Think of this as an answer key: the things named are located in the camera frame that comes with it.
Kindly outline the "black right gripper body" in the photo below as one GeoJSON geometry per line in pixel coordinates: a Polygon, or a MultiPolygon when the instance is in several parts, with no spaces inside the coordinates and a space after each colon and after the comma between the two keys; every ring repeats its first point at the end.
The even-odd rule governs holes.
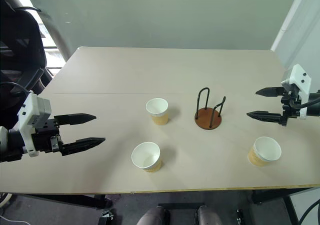
{"type": "Polygon", "coordinates": [[[297,102],[300,105],[301,99],[299,92],[296,89],[293,91],[286,91],[284,88],[281,88],[279,94],[282,95],[280,102],[282,103],[283,109],[279,124],[286,126],[289,118],[296,119],[300,116],[300,109],[293,108],[290,101],[294,104],[297,102]]]}

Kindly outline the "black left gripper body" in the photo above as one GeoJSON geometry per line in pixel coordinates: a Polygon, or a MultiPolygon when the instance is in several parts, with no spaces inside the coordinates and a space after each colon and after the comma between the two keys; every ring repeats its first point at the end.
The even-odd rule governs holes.
{"type": "Polygon", "coordinates": [[[35,133],[31,137],[37,152],[55,153],[60,151],[63,143],[59,127],[55,119],[49,119],[43,127],[35,129],[35,133]]]}

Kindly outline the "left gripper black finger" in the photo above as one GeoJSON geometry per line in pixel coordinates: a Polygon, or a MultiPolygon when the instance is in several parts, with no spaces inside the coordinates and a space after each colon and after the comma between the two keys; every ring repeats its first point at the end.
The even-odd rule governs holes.
{"type": "Polygon", "coordinates": [[[60,146],[60,153],[62,156],[80,153],[100,145],[105,140],[105,137],[88,137],[79,139],[72,143],[62,144],[60,146]]]}
{"type": "Polygon", "coordinates": [[[56,115],[54,120],[60,125],[79,125],[95,120],[97,117],[87,113],[56,115]]]}

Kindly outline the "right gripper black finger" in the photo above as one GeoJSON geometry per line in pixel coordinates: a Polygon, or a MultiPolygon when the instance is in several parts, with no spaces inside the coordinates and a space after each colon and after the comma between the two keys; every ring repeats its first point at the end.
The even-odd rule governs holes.
{"type": "Polygon", "coordinates": [[[246,115],[252,119],[262,122],[270,122],[277,124],[284,123],[284,117],[279,113],[270,113],[268,111],[252,111],[248,112],[246,115]]]}
{"type": "Polygon", "coordinates": [[[286,92],[284,87],[265,87],[255,92],[256,95],[264,97],[278,97],[283,96],[286,92]]]}

